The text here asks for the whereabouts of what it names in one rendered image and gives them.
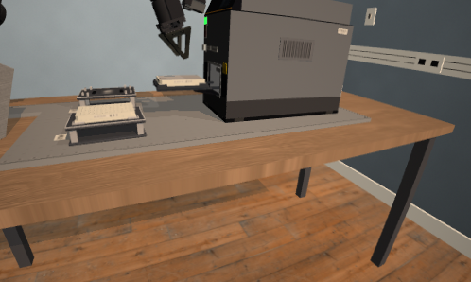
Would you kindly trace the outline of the small white label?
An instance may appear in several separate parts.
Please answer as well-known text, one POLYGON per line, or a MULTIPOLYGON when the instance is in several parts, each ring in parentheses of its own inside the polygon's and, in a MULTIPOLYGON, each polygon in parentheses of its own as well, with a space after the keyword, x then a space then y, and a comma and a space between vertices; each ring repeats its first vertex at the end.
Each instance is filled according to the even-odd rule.
POLYGON ((67 135, 67 134, 56 135, 56 137, 55 137, 54 140, 62 140, 62 139, 65 139, 65 138, 66 138, 66 135, 67 135))

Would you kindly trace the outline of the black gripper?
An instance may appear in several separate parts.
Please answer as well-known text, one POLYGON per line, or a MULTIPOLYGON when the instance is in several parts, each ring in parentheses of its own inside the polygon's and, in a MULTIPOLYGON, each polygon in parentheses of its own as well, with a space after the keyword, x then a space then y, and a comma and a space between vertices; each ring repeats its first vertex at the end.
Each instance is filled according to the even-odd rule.
POLYGON ((161 25, 159 24, 156 25, 157 29, 159 29, 161 32, 161 34, 158 34, 158 36, 165 42, 165 44, 173 51, 173 53, 176 56, 181 55, 183 59, 187 59, 189 57, 191 26, 188 26, 185 28, 181 27, 183 26, 183 22, 186 22, 184 16, 171 20, 169 12, 166 7, 165 0, 156 0, 152 2, 152 4, 153 4, 152 6, 153 6, 153 9, 154 9, 154 12, 156 14, 159 24, 162 23, 161 25), (170 23, 170 22, 173 22, 173 23, 170 23), (184 34, 185 34, 185 52, 183 53, 182 52, 182 35, 184 34), (173 41, 173 38, 175 37, 177 37, 178 45, 173 41))

